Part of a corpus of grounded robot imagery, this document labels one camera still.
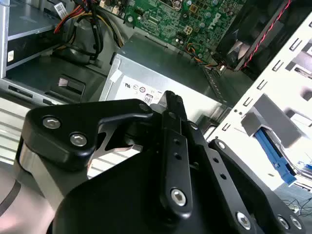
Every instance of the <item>motherboard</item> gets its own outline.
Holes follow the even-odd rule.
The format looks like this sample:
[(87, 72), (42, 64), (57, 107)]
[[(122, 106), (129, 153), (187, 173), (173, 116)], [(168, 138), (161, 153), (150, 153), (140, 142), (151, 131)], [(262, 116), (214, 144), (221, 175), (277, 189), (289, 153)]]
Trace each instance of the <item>motherboard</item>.
[(207, 61), (246, 0), (128, 0), (112, 13), (181, 50), (192, 45)]

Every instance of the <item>red cable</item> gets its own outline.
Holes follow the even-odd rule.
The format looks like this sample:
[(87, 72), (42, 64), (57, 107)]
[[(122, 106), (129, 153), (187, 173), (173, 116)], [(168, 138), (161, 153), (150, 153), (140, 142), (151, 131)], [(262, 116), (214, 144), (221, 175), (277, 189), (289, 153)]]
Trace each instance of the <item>red cable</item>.
[(56, 26), (56, 28), (54, 29), (54, 33), (58, 33), (59, 29), (62, 27), (62, 25), (67, 21), (68, 18), (77, 16), (79, 14), (81, 14), (83, 11), (81, 6), (77, 6), (70, 14), (68, 14), (67, 16), (65, 16), (60, 23), (58, 23), (58, 25)]
[(275, 25), (275, 23), (281, 18), (282, 14), (286, 11), (286, 9), (289, 7), (289, 5), (291, 4), (292, 0), (288, 0), (287, 5), (284, 7), (284, 9), (279, 13), (279, 15), (276, 17), (276, 19), (274, 20), (274, 22), (270, 25), (270, 27), (268, 28), (268, 30), (264, 33), (264, 35), (262, 36), (261, 40), (258, 42), (257, 46), (255, 47), (255, 49), (253, 50), (253, 52), (250, 54), (248, 60), (244, 63), (243, 68), (245, 68), (248, 63), (252, 60), (254, 54), (257, 52), (257, 50), (259, 49), (260, 44), (264, 41), (266, 35), (268, 34), (269, 31), (272, 30), (273, 26)]

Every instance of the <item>black robotic arm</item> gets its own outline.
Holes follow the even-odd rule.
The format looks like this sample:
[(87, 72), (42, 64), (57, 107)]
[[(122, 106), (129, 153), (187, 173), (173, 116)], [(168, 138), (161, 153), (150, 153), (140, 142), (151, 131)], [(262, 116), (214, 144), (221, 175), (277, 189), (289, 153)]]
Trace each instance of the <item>black robotic arm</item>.
[[(209, 144), (167, 91), (161, 113), (129, 99), (37, 108), (17, 162), (56, 210), (54, 234), (304, 234), (302, 221), (221, 140)], [(97, 149), (142, 151), (88, 179)]]

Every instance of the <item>blue latch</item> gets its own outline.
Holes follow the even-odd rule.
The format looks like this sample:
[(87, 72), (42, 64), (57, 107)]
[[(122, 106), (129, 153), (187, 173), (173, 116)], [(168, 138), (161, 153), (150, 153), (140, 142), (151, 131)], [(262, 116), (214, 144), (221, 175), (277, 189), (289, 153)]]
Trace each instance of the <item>blue latch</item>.
[(265, 136), (263, 129), (259, 129), (254, 137), (258, 140), (268, 159), (272, 163), (273, 167), (278, 171), (282, 180), (288, 185), (292, 185), (297, 179), (287, 169), (287, 160), (284, 157), (280, 157), (276, 152), (270, 141)]

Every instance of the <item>screw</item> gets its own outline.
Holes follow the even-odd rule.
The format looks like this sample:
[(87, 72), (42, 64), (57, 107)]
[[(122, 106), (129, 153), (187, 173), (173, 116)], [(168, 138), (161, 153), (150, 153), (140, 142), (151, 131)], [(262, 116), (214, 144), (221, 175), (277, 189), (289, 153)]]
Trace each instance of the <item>screw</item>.
[(141, 108), (143, 111), (146, 111), (146, 112), (148, 112), (148, 111), (149, 111), (148, 106), (147, 106), (147, 105), (145, 105), (145, 104), (143, 104), (143, 103), (141, 103), (141, 104), (140, 104), (140, 108)]
[(186, 197), (179, 189), (171, 190), (171, 198), (178, 206), (185, 206), (186, 204)]
[(205, 17), (206, 17), (206, 18), (211, 18), (211, 13), (210, 13), (210, 12), (206, 12), (206, 13), (205, 13)]
[(76, 146), (79, 146), (79, 147), (82, 147), (84, 146), (85, 144), (87, 144), (87, 138), (82, 135), (82, 134), (79, 134), (79, 133), (74, 133), (70, 136), (70, 142), (73, 144), (73, 145), (76, 145)]
[(278, 216), (278, 221), (283, 225), (285, 229), (289, 229), (289, 225), (282, 216)]
[(49, 129), (56, 129), (60, 127), (60, 121), (57, 118), (47, 117), (43, 119), (43, 126)]
[(198, 127), (196, 126), (196, 124), (190, 123), (190, 125), (191, 125), (191, 127), (192, 127), (194, 130), (197, 130), (197, 129), (198, 129)]
[(225, 145), (222, 143), (222, 142), (218, 142), (218, 145), (222, 148), (222, 149), (225, 149)]
[(252, 227), (249, 219), (242, 212), (236, 213), (236, 219), (239, 224), (242, 225), (243, 228), (245, 228), (246, 230), (250, 230), (250, 228)]
[(293, 216), (291, 216), (291, 220), (292, 220), (292, 223), (298, 228), (298, 229), (302, 229), (302, 226), (301, 224), (299, 223), (299, 221), (297, 219), (295, 219)]
[(129, 22), (129, 23), (133, 22), (133, 17), (132, 17), (132, 16), (129, 16), (129, 17), (128, 17), (128, 22)]

